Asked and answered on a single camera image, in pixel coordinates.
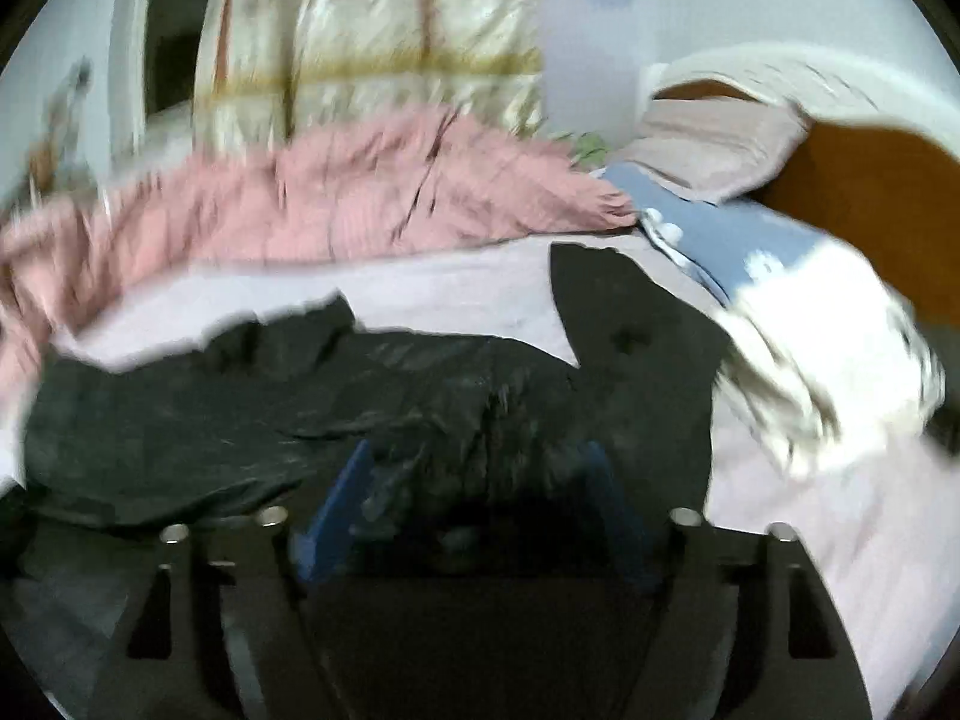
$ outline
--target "white towel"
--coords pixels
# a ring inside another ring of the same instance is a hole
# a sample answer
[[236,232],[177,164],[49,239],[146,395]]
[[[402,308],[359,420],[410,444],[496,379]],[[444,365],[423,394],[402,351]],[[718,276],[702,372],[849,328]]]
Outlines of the white towel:
[[784,470],[808,478],[918,434],[944,373],[901,300],[855,248],[827,240],[739,289],[719,386]]

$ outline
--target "wooden headboard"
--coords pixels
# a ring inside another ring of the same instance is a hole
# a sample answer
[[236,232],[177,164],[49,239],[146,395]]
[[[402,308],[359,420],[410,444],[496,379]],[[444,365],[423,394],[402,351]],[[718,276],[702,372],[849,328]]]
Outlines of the wooden headboard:
[[[750,100],[720,81],[658,98]],[[960,327],[960,163],[923,136],[815,122],[784,170],[751,196],[850,242],[918,317]]]

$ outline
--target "window frame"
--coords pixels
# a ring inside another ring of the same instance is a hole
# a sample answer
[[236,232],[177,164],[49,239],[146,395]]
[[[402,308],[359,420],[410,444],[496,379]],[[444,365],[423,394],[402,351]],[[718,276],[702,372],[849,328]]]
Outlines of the window frame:
[[154,141],[163,141],[167,137],[190,127],[192,101],[167,108],[152,116],[147,116],[146,105],[146,52],[147,52],[147,13],[150,0],[133,0],[133,23],[127,47],[128,90],[130,91],[130,126],[128,151],[131,156],[141,153]]

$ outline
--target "pillow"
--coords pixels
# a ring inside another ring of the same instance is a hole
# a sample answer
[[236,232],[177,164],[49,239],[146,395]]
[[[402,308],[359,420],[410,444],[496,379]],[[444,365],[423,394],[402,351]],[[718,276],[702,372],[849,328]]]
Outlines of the pillow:
[[651,243],[706,287],[722,305],[770,271],[792,268],[832,236],[747,197],[723,207],[680,199],[637,165],[603,172],[634,204]]
[[653,100],[640,138],[613,161],[633,162],[686,200],[719,203],[768,183],[808,133],[799,110],[753,100]]

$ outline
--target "pink pillow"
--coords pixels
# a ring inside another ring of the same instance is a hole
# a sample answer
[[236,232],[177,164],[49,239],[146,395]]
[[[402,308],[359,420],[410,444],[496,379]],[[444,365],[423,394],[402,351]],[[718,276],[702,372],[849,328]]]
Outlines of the pink pillow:
[[752,100],[653,100],[613,154],[686,200],[719,203],[773,179],[808,133],[797,109]]

